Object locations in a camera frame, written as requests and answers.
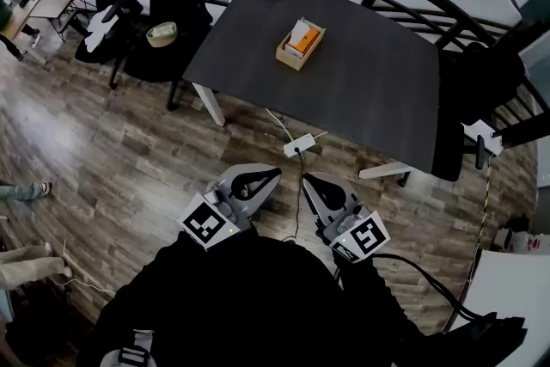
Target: black sleeve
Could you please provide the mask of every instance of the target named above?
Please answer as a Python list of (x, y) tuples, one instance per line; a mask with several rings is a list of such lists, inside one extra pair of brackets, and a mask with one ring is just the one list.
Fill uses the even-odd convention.
[(89, 338), (78, 353), (77, 367), (97, 367), (106, 353), (125, 345), (133, 345), (133, 332), (128, 329), (150, 330), (162, 318), (159, 305), (169, 303), (171, 284), (185, 283), (178, 277), (186, 261), (196, 261), (205, 251), (189, 235), (180, 232), (178, 240), (162, 248), (155, 259), (126, 286), (119, 289), (114, 299), (101, 311)]
[(372, 264), (372, 259), (352, 264), (338, 253), (333, 254), (334, 262), (340, 269), (345, 297), (350, 302), (360, 299), (364, 310), (369, 311), (370, 321), (386, 334), (388, 340), (401, 341), (424, 336), (406, 317)]

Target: wooden floor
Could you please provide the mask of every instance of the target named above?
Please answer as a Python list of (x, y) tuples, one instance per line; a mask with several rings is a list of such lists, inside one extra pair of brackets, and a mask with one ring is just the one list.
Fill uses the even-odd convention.
[[(122, 74), (111, 91), (107, 67), (73, 59), (77, 43), (73, 35), (49, 53), (45, 68), (17, 63), (0, 47), (0, 178), (21, 185), (53, 182), (50, 198), (0, 204), (0, 215), (10, 219), (2, 225), (8, 241), (51, 242), (58, 254), (64, 251), (77, 277), (116, 291), (173, 242), (180, 230), (176, 219), (192, 196), (239, 162), (283, 170), (255, 224), (262, 235), (282, 238), (294, 232), (300, 163), (282, 154), (286, 135), (264, 109), (219, 95), (228, 121), (221, 128), (193, 88), (182, 83), (180, 107), (169, 113), (167, 84)], [(293, 136), (320, 133), (292, 119), (284, 122)], [(474, 255), (486, 169), (476, 170), (466, 158), (454, 184), (415, 172), (400, 188), (395, 178), (357, 178), (359, 169), (389, 158), (330, 134), (318, 141), (304, 154), (306, 171), (350, 180), (388, 228), (392, 238), (383, 251), (416, 261), (458, 295)], [(484, 247), (511, 216), (532, 217), (535, 211), (535, 145), (508, 150), (493, 165)], [(315, 237), (303, 196), (298, 236), (299, 244), (334, 269), (329, 249)], [(412, 268), (376, 264), (407, 315), (426, 333), (441, 330), (450, 313), (443, 298)], [(69, 294), (70, 304), (92, 321), (110, 298), (79, 284)]]

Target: black buckle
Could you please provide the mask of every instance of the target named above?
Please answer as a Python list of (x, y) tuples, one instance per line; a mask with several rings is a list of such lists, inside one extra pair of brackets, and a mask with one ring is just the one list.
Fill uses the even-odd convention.
[(147, 367), (149, 363), (149, 352), (143, 347), (123, 347), (119, 354), (120, 364), (133, 365), (135, 367)]

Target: black cable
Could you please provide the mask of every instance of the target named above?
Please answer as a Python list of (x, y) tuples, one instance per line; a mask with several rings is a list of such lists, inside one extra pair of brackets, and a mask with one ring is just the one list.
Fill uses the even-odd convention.
[(300, 220), (298, 219), (300, 215), (300, 196), (302, 195), (302, 176), (303, 176), (303, 158), (302, 153), (300, 153), (300, 150), (296, 147), (294, 151), (298, 154), (300, 157), (300, 174), (298, 175), (298, 196), (296, 198), (296, 231), (294, 231), (294, 235), (288, 235), (286, 236), (281, 242), (285, 242), (287, 239), (297, 239), (298, 237), (298, 229), (300, 228)]
[(422, 269), (420, 266), (418, 266), (416, 263), (411, 262), (410, 260), (406, 259), (405, 257), (401, 257), (400, 255), (394, 255), (394, 254), (374, 254), (374, 257), (382, 258), (382, 259), (394, 259), (394, 260), (400, 260), (404, 261), (408, 265), (412, 266), (414, 269), (416, 269), (418, 272), (420, 272), (426, 280), (428, 280), (428, 283), (431, 284), (431, 286), (439, 292), (441, 295), (445, 297), (445, 299), (450, 303), (450, 305), (453, 307), (453, 309), (456, 310), (458, 315), (460, 315), (462, 318), (468, 321), (478, 320), (480, 318), (483, 318), (481, 315), (475, 314), (468, 308), (466, 308), (462, 303), (460, 303), (455, 296), (452, 294), (447, 287), (442, 284), (437, 279), (433, 278), (428, 272), (426, 272), (424, 269)]

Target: white cable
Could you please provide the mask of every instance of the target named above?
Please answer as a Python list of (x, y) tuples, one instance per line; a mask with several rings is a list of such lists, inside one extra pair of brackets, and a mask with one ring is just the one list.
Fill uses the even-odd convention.
[(266, 107), (266, 111), (281, 125), (281, 127), (283, 127), (283, 130), (286, 132), (286, 134), (289, 136), (290, 138), (290, 141), (294, 141), (294, 138), (291, 136), (291, 134), (289, 133), (288, 130), (286, 130), (286, 127), (284, 126), (284, 124), (281, 122), (281, 120), (279, 118), (277, 118), (273, 113), (270, 112), (270, 110)]
[(327, 133), (328, 133), (328, 132), (319, 133), (319, 135), (314, 136), (313, 139), (320, 138), (320, 137), (322, 137), (323, 135), (326, 135)]
[(71, 278), (68, 282), (66, 283), (58, 283), (57, 281), (55, 281), (53, 278), (52, 278), (52, 282), (55, 283), (57, 286), (61, 286), (61, 287), (65, 287), (66, 285), (68, 285), (69, 283), (72, 283), (73, 281), (76, 281), (77, 283), (80, 283), (82, 284), (83, 286), (88, 286), (89, 288), (93, 288), (95, 289), (96, 291), (99, 291), (99, 292), (106, 292), (107, 294), (113, 294), (115, 295), (115, 293), (109, 289), (100, 289), (98, 288), (97, 286), (94, 286), (93, 284), (88, 284), (88, 283), (84, 283), (83, 281), (80, 281), (78, 278)]

